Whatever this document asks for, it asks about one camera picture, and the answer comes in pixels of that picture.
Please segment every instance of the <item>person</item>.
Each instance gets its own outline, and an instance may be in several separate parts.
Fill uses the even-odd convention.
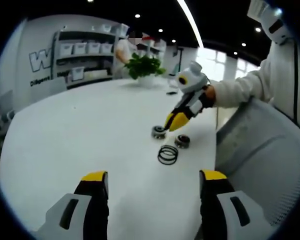
[[[250,97],[258,98],[300,127],[300,47],[278,12],[267,5],[260,16],[261,26],[272,41],[260,69],[235,81],[212,80],[205,94],[214,106],[222,108],[238,107]]]
[[[115,48],[117,59],[114,76],[117,79],[129,77],[128,69],[125,64],[132,58],[132,54],[137,52],[137,45],[142,42],[143,34],[138,30],[129,28],[126,38],[120,39]]]

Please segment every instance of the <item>white pot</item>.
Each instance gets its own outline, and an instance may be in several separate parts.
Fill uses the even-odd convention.
[[[154,75],[139,77],[139,85],[144,88],[151,88],[154,85],[154,78]]]

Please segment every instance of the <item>white jacket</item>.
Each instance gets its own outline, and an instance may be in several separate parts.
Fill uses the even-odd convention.
[[[215,88],[217,107],[232,108],[247,102],[251,96],[271,103],[275,108],[294,119],[294,105],[297,110],[297,124],[300,126],[300,48],[293,42],[279,46],[272,43],[267,59],[261,62],[260,70],[251,71],[235,81],[212,82]],[[298,78],[295,77],[297,64]],[[297,104],[295,104],[295,82]]]

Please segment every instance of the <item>window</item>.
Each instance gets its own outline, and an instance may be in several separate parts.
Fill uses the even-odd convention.
[[[199,48],[195,61],[202,66],[202,73],[209,79],[219,82],[224,78],[226,58],[224,52]]]
[[[247,73],[255,70],[259,70],[260,67],[253,65],[243,59],[238,59],[236,63],[236,72],[235,72],[235,78],[242,78]]]

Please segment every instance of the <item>black ceiling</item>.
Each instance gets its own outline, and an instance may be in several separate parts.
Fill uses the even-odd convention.
[[[30,19],[53,14],[81,14],[114,20],[154,37],[163,38],[172,45],[175,39],[179,46],[198,46],[195,34],[177,0],[45,0],[13,1],[9,3],[5,20],[7,38],[9,32],[22,17]],[[257,33],[260,24],[247,17],[250,0],[185,0],[197,24],[205,47],[218,49],[255,64],[267,57],[270,40],[263,32]]]

